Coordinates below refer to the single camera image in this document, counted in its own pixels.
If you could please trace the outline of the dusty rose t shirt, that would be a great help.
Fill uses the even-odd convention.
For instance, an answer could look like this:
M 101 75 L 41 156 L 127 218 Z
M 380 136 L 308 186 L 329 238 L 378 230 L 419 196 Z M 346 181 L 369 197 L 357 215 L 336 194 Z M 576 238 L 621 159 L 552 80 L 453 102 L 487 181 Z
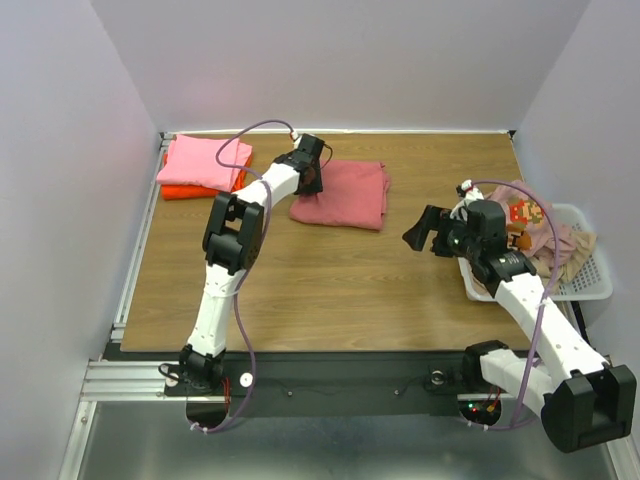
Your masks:
M 391 177 L 385 164 L 333 160 L 322 172 L 323 191 L 299 196 L 289 217 L 297 222 L 381 231 Z

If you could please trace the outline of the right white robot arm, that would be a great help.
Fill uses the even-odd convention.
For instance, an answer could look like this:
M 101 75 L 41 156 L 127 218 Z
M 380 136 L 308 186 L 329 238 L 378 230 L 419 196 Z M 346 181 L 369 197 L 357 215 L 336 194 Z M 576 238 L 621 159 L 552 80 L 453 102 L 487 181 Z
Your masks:
M 528 358 L 500 341 L 467 347 L 460 366 L 466 387 L 493 385 L 516 396 L 563 453 L 630 434 L 634 374 L 588 345 L 546 296 L 529 259 L 509 249 L 506 217 L 498 203 L 472 200 L 458 211 L 428 205 L 403 239 L 414 251 L 428 247 L 437 256 L 466 260 L 531 342 Z

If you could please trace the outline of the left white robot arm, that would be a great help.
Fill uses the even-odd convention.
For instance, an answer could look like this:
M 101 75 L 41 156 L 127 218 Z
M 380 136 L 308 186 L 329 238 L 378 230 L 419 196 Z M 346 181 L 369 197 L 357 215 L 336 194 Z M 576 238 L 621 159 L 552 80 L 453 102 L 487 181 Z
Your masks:
M 289 195 L 323 190 L 321 155 L 325 148 L 323 140 L 302 134 L 293 141 L 293 150 L 276 157 L 255 181 L 214 200 L 202 241 L 203 294 L 193 330 L 179 354 L 175 380 L 202 394 L 221 386 L 234 300 L 259 256 L 271 208 Z

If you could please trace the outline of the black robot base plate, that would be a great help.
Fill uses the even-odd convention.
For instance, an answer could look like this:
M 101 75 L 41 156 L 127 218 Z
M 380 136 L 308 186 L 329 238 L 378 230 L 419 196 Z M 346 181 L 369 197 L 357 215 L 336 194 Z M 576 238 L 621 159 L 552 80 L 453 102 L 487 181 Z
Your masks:
M 243 418 L 459 414 L 496 389 L 462 376 L 461 351 L 259 352 Z

